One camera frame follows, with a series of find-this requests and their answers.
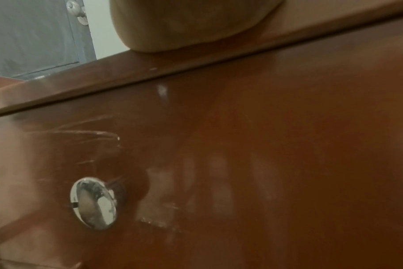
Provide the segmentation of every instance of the beige bag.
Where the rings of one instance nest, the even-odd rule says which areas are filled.
[[[211,42],[260,22],[282,0],[110,0],[123,43],[156,52]]]

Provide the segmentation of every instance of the brown wooden furniture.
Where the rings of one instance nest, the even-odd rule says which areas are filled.
[[[0,90],[0,259],[403,268],[403,16],[270,50],[273,40],[209,66],[197,59],[223,60],[227,41],[217,54],[128,52]],[[146,73],[125,68],[139,57]],[[82,95],[107,86],[120,87]],[[125,182],[107,230],[70,208],[86,176]]]

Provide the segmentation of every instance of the wooden drawer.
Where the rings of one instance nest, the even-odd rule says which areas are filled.
[[[125,182],[107,230],[86,176]],[[403,19],[0,117],[0,258],[403,268]]]

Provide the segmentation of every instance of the door panel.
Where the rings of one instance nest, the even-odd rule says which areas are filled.
[[[94,60],[82,53],[93,51],[89,28],[78,24],[64,0],[0,0],[0,76],[33,78]]]
[[[105,231],[86,176],[126,186]],[[403,268],[403,19],[0,117],[0,258]]]

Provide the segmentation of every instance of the silver knob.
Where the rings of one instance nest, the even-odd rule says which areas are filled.
[[[95,230],[109,228],[117,219],[117,206],[124,201],[121,183],[105,182],[85,177],[78,180],[70,191],[70,202],[77,218]]]
[[[68,0],[66,3],[67,11],[77,17],[78,21],[83,25],[88,25],[88,19],[86,18],[85,7],[79,5],[75,0]]]

